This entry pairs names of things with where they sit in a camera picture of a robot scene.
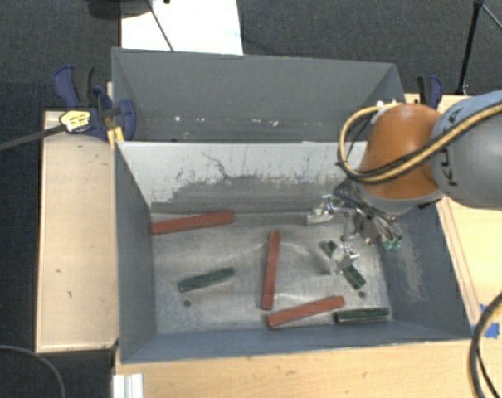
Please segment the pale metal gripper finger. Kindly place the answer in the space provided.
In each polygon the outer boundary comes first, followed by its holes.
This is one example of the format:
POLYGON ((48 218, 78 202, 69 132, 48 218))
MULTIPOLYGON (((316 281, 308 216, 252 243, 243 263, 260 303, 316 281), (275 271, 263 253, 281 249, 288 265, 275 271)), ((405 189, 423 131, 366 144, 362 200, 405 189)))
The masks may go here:
POLYGON ((337 275, 351 266, 359 258, 360 254, 351 245, 342 244, 336 248, 330 256, 330 273, 337 275))
POLYGON ((322 196, 320 203, 307 214, 306 224, 312 226, 333 220, 343 205, 343 201, 333 195, 322 196))

